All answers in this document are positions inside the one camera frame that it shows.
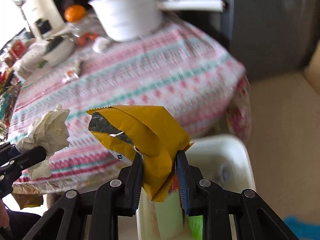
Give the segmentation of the white paper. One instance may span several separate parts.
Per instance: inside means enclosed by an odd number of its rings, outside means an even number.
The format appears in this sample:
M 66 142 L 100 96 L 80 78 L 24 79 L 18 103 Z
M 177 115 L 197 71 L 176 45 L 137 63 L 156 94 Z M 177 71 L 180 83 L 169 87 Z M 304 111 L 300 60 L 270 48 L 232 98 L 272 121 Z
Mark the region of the white paper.
M 49 178 L 52 171 L 48 159 L 69 146 L 69 133 L 65 124 L 69 113 L 69 109 L 63 109 L 61 105 L 57 105 L 56 109 L 33 121 L 28 127 L 27 135 L 17 142 L 16 148 L 20 153 L 25 153 L 37 146 L 43 147 L 46 151 L 44 161 L 28 168 L 31 180 Z

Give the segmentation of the yellow snack wrapper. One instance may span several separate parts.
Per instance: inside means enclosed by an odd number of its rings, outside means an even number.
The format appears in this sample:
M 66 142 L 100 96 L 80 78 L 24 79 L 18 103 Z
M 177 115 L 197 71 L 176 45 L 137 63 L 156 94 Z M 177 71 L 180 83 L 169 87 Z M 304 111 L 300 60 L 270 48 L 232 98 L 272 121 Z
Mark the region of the yellow snack wrapper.
M 178 151 L 190 136 L 163 106 L 110 106 L 89 109 L 88 130 L 108 150 L 133 160 L 143 157 L 143 189 L 153 202 L 163 202 L 174 176 Z

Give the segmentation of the white plastic trash bin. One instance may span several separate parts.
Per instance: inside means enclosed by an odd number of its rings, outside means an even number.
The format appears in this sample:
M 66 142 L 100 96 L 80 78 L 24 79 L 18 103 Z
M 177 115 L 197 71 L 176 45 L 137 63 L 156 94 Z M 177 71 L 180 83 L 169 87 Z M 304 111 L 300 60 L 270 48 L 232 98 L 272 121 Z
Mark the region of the white plastic trash bin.
M 215 135 L 193 141 L 187 150 L 188 163 L 201 170 L 202 176 L 223 189 L 242 192 L 255 189 L 251 163 L 245 145 L 232 135 Z M 188 223 L 182 233 L 173 233 L 174 195 L 169 192 L 164 202 L 150 200 L 141 192 L 137 210 L 139 239 L 193 239 Z

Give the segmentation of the small torn wrapper scrap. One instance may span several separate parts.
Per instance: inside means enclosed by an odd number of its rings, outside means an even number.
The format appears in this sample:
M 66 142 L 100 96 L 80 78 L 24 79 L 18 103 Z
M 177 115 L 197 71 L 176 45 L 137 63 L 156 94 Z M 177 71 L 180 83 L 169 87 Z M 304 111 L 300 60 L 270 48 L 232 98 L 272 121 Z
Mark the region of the small torn wrapper scrap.
M 80 78 L 83 61 L 76 61 L 67 67 L 62 83 L 69 83 Z

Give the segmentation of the red snack packets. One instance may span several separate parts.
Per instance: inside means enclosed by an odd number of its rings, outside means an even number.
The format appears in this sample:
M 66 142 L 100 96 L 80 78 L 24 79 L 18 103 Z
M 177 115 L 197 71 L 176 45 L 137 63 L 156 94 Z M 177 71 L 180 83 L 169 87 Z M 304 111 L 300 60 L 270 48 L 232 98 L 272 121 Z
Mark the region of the red snack packets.
M 5 48 L 4 62 L 8 67 L 12 67 L 23 56 L 25 51 L 26 47 L 19 38 L 11 41 Z

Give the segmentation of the white stacked bowls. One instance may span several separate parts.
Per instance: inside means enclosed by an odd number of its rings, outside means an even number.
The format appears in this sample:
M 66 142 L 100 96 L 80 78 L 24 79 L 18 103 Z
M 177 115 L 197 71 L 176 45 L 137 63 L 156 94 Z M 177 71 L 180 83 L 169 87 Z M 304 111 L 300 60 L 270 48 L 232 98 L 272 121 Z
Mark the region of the white stacked bowls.
M 50 66 L 55 66 L 68 59 L 74 51 L 75 43 L 68 37 L 63 36 L 65 39 L 54 50 L 48 54 L 42 55 Z

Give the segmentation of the dark green squash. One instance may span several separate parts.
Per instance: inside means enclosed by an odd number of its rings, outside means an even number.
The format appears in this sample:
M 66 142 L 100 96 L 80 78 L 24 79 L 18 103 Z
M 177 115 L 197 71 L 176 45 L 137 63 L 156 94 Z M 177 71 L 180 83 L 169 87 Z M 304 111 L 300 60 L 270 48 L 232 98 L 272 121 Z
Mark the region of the dark green squash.
M 54 38 L 51 38 L 48 40 L 48 43 L 46 44 L 46 52 L 45 54 L 50 53 L 52 50 L 54 50 L 61 42 L 64 41 L 63 36 L 56 36 Z

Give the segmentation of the cream air fryer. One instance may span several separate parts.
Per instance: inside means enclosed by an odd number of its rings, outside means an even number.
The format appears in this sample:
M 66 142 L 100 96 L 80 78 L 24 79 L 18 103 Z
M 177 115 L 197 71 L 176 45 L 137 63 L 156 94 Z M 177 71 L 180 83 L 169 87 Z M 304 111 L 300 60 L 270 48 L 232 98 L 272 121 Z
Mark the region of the cream air fryer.
M 66 26 L 53 0 L 26 0 L 22 11 L 37 41 L 57 34 Z M 48 20 L 50 31 L 42 35 L 36 27 L 37 20 Z

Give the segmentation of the small crumpled white tissue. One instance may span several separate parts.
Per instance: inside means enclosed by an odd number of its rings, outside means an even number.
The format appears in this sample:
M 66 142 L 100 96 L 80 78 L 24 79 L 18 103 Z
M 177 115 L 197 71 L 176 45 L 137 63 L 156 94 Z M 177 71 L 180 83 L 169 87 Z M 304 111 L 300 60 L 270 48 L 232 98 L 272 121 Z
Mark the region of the small crumpled white tissue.
M 111 41 L 108 38 L 98 36 L 92 46 L 92 49 L 96 53 L 103 53 L 110 45 Z

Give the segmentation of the glass teapot with tomatoes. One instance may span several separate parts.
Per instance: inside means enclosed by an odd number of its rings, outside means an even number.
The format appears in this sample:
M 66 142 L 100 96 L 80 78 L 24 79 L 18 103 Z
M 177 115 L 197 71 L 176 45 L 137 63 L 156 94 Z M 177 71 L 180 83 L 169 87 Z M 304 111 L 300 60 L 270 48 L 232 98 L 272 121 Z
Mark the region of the glass teapot with tomatoes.
M 69 22 L 74 41 L 78 46 L 84 46 L 88 41 L 94 41 L 99 34 L 99 21 L 96 16 L 84 16 L 80 20 Z

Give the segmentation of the orange tangerine fruit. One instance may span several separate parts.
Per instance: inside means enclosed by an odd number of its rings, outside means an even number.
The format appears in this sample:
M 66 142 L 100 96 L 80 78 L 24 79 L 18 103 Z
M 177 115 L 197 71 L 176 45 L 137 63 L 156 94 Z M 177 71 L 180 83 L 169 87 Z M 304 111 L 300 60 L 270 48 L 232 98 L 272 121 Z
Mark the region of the orange tangerine fruit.
M 84 17 L 86 17 L 86 9 L 81 5 L 71 5 L 64 12 L 64 17 L 67 22 L 78 22 Z

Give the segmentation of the patterned striped tablecloth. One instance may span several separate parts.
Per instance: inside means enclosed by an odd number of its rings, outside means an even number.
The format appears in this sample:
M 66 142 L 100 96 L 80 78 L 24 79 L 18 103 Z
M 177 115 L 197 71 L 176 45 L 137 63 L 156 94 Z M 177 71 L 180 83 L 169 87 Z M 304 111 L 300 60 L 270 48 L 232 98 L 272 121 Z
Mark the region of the patterned striped tablecloth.
M 83 61 L 80 78 L 62 83 L 76 61 Z M 17 142 L 34 120 L 57 105 L 70 110 L 69 146 L 59 152 L 84 140 L 81 124 L 73 124 L 93 108 L 156 105 L 181 126 L 193 111 L 200 112 L 197 121 L 205 115 L 213 121 L 212 107 L 226 109 L 243 77 L 244 66 L 212 37 L 179 18 L 167 18 L 141 40 L 113 43 L 102 54 L 86 45 L 58 66 L 35 72 L 22 85 L 8 139 Z

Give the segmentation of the white electric cooking pot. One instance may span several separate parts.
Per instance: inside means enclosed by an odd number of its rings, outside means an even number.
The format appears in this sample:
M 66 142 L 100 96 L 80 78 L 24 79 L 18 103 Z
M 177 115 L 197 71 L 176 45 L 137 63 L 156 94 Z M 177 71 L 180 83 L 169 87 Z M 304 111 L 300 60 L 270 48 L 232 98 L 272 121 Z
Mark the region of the white electric cooking pot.
M 107 36 L 126 42 L 159 28 L 164 11 L 223 12 L 223 0 L 90 0 Z

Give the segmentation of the grey refrigerator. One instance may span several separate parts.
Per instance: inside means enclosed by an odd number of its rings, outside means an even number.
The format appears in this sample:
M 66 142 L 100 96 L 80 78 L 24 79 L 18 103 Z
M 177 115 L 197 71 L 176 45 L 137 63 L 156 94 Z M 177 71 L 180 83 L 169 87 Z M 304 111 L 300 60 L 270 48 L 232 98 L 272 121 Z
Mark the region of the grey refrigerator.
M 184 11 L 216 39 L 251 80 L 304 68 L 319 40 L 319 0 L 224 0 L 222 13 Z

